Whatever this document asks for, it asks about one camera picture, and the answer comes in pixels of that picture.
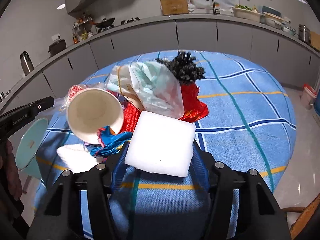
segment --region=stainless steel container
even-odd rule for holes
[[[311,44],[310,30],[302,24],[299,25],[299,40],[304,41],[307,44]]]
[[[21,67],[25,75],[28,75],[35,68],[31,62],[28,52],[24,51],[20,54]]]

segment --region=green vegetables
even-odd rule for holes
[[[240,8],[240,9],[245,9],[245,10],[248,10],[248,11],[252,11],[252,9],[248,6],[245,6],[245,5],[236,5],[235,8]]]

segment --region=blue plastic wrapper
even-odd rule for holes
[[[92,156],[109,156],[118,153],[125,141],[130,141],[132,132],[122,132],[114,134],[109,126],[98,130],[98,137],[100,145],[94,145],[90,149]]]

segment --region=tiled floor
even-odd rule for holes
[[[290,206],[306,207],[320,192],[320,127],[314,120],[314,109],[306,110],[300,104],[302,92],[286,89],[295,109],[297,121],[297,140],[290,163],[281,178],[275,197],[281,208]],[[22,184],[26,174],[20,173]],[[32,179],[28,194],[21,200],[25,210],[22,216],[31,224],[34,217],[33,198],[39,180]],[[297,214],[288,215],[289,226],[296,220]]]

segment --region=white paper cup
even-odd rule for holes
[[[107,125],[117,134],[123,125],[123,109],[118,99],[100,88],[80,91],[67,107],[72,132],[90,144],[99,144],[97,131]]]

